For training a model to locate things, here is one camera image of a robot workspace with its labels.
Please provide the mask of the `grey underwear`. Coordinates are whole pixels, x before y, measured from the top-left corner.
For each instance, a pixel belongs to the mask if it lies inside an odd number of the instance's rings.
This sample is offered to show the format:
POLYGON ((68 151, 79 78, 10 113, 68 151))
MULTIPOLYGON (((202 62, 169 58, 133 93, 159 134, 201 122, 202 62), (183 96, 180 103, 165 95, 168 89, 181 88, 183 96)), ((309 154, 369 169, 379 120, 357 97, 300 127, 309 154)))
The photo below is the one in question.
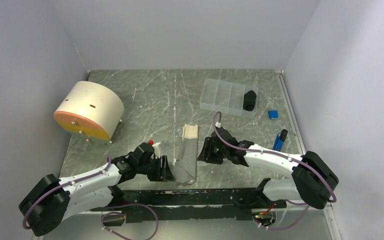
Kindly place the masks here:
POLYGON ((197 178, 199 126, 185 124, 182 127, 181 143, 173 161, 175 182, 192 185, 197 178))

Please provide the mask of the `black striped underwear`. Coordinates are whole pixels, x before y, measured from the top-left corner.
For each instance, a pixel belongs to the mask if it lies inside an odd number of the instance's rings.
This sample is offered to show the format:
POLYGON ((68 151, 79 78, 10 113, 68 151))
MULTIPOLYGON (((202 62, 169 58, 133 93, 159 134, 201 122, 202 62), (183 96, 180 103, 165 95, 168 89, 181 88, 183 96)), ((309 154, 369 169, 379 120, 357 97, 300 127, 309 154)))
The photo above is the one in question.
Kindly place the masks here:
POLYGON ((252 112, 256 106, 257 94, 253 90, 249 90, 243 96, 242 108, 244 111, 252 112))

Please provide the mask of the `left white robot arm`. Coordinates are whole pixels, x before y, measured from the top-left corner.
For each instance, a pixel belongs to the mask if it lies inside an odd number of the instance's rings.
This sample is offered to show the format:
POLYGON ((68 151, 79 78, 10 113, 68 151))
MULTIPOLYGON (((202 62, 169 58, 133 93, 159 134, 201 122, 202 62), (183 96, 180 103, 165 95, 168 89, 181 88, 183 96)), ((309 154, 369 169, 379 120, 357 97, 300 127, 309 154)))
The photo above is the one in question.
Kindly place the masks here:
POLYGON ((143 142, 133 151, 107 158, 96 169, 69 177, 42 177, 21 201, 22 226, 37 237, 54 230, 62 221, 96 208, 119 209, 126 203, 119 184, 144 175, 151 182, 173 182, 166 155, 157 155, 152 144, 143 142))

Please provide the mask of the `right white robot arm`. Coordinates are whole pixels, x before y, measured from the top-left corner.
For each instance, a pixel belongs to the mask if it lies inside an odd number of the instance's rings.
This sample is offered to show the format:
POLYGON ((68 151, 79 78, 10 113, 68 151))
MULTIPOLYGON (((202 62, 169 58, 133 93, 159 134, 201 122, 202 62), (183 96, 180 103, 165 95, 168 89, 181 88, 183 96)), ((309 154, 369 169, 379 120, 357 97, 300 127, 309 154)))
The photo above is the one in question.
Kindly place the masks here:
POLYGON ((284 179, 263 179, 255 188, 255 202, 262 208, 276 201, 296 202, 322 210, 335 203, 334 193, 339 179, 321 157, 313 152, 283 153, 262 147, 252 141, 237 141, 226 129, 217 127, 205 138, 198 161, 262 168, 284 176, 284 179))

